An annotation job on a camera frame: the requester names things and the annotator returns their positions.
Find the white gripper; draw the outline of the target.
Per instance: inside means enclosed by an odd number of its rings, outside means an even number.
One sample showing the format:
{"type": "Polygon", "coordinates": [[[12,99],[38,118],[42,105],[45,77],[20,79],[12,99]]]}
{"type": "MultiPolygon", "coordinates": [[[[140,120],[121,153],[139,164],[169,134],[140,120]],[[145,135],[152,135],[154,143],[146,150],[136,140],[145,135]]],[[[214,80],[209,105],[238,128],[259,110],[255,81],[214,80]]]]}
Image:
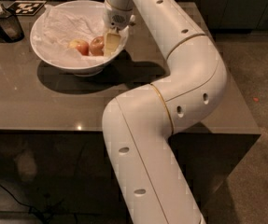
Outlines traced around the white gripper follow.
{"type": "MultiPolygon", "coordinates": [[[[104,2],[103,20],[105,28],[113,31],[121,31],[129,25],[133,11],[115,8],[107,1],[104,2]]],[[[120,44],[121,36],[119,33],[108,32],[105,35],[104,55],[111,56],[120,44]]]]}

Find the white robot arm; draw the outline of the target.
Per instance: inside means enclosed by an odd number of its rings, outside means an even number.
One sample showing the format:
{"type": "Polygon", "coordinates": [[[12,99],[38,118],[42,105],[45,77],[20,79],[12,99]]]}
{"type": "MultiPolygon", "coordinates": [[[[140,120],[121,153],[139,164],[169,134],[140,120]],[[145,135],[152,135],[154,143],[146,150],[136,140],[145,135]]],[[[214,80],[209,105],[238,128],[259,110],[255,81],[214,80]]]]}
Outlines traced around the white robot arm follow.
{"type": "Polygon", "coordinates": [[[125,27],[134,9],[170,74],[108,103],[102,120],[108,156],[134,224],[206,224],[167,140],[219,105],[226,67],[174,0],[105,0],[105,24],[125,27]]]}

